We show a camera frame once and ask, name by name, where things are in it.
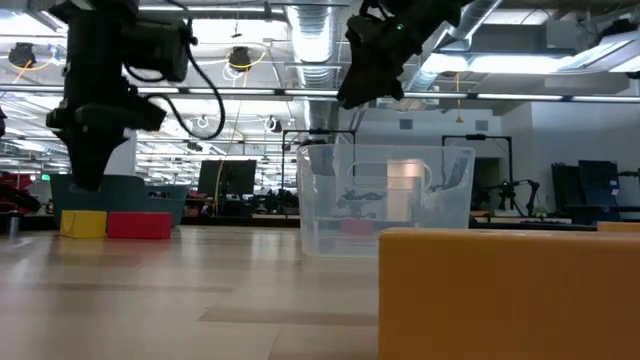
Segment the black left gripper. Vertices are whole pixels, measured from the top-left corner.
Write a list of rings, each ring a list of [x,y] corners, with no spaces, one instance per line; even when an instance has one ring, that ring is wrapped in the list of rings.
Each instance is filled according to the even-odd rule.
[[[64,100],[47,114],[47,126],[68,145],[75,184],[88,191],[99,188],[108,161],[123,141],[125,129],[156,131],[165,111],[141,97],[126,97],[115,104],[89,102],[72,107]],[[87,142],[100,141],[93,151]]]

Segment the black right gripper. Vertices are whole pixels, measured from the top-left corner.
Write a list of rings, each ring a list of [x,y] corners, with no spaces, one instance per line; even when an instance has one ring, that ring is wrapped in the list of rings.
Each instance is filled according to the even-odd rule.
[[[424,33],[413,19],[393,15],[381,2],[362,2],[347,21],[351,66],[337,93],[344,109],[381,97],[402,99],[403,64],[422,53]],[[369,61],[380,61],[372,65]]]

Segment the yellow block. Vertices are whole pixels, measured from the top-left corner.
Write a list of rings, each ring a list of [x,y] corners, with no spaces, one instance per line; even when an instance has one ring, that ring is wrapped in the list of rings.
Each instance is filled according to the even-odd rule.
[[[104,211],[63,210],[60,235],[72,239],[104,238],[107,213]]]

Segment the red rectangular block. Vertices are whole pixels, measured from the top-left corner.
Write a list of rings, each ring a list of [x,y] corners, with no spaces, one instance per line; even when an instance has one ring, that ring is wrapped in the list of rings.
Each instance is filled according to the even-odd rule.
[[[110,239],[165,240],[171,237],[172,215],[167,212],[112,212],[107,220]]]

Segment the pink block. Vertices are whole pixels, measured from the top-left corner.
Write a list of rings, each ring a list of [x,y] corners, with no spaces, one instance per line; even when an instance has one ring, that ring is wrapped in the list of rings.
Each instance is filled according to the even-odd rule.
[[[347,235],[368,236],[376,232],[376,225],[372,220],[346,218],[341,221],[341,232]]]

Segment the orange-yellow block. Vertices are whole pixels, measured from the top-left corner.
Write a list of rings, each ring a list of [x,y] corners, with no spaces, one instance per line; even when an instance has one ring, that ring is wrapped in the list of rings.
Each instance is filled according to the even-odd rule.
[[[640,360],[640,235],[391,229],[380,360]]]
[[[640,222],[599,222],[598,232],[640,234]]]

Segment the white pillar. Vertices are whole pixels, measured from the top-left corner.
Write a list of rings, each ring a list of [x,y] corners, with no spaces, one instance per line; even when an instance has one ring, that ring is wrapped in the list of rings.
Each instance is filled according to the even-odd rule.
[[[106,165],[105,175],[133,176],[136,169],[137,131],[126,129],[126,141],[116,147]]]

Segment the teal plastic bin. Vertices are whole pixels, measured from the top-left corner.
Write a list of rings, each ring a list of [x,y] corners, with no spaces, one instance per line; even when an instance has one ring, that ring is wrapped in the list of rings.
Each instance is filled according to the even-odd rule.
[[[104,175],[96,192],[77,187],[71,175],[52,174],[50,186],[57,227],[63,210],[165,212],[175,227],[181,223],[188,194],[186,186],[148,186],[140,177],[125,175]]]

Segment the red machine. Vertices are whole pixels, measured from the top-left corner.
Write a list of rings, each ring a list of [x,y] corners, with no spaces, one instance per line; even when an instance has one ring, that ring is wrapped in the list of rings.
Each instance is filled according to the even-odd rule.
[[[33,180],[28,174],[0,173],[0,213],[38,212],[41,209],[41,203],[28,191],[28,187],[32,184]]]

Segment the clear plastic bin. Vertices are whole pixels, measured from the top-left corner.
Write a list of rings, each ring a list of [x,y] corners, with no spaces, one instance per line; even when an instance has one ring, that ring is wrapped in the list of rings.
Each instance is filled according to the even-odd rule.
[[[317,156],[333,151],[334,176],[315,175]],[[463,181],[444,190],[454,162],[468,160]],[[413,145],[309,145],[297,151],[301,246],[315,257],[374,257],[389,228],[465,229],[469,225],[475,151]],[[368,236],[341,232],[346,218],[372,220]]]

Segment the black monitor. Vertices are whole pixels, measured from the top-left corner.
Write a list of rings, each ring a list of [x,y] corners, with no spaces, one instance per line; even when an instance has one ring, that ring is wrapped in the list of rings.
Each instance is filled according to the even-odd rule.
[[[256,160],[202,161],[197,191],[209,196],[252,194],[256,167]]]

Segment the dark blue cabinet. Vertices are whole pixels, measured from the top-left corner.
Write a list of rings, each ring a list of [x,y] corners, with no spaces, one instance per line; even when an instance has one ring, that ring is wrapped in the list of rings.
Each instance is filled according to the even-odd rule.
[[[556,211],[574,224],[620,221],[617,164],[611,161],[579,160],[577,165],[551,165]]]

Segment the silver ceiling duct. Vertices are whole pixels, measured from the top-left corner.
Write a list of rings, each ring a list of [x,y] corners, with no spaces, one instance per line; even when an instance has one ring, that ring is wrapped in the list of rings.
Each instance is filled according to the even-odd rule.
[[[503,0],[472,0],[469,5],[459,8],[460,23],[452,25],[444,21],[427,38],[422,47],[422,65],[409,80],[406,89],[411,92],[427,91],[443,72],[451,72],[445,62],[447,57],[437,50],[449,48],[455,53],[466,52],[472,45],[473,35],[498,8]]]
[[[291,44],[296,70],[303,89],[330,89],[337,84],[340,9],[319,5],[288,6]],[[336,130],[339,127],[338,104],[329,100],[305,100],[304,118],[309,130]]]

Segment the ceiling light rail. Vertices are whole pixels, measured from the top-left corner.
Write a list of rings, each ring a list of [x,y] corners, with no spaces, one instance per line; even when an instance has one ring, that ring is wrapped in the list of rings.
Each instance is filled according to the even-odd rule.
[[[49,93],[61,94],[61,85],[0,84],[0,92],[9,93]],[[140,94],[181,95],[187,97],[213,96],[214,92],[204,87],[152,86],[138,87]],[[337,90],[325,89],[283,89],[283,88],[219,88],[224,97],[239,98],[282,98],[303,100],[336,100]],[[575,102],[600,104],[639,104],[640,96],[609,95],[556,95],[556,94],[511,94],[511,93],[470,93],[470,92],[406,92],[406,99],[469,100],[469,101],[526,101],[526,102]]]

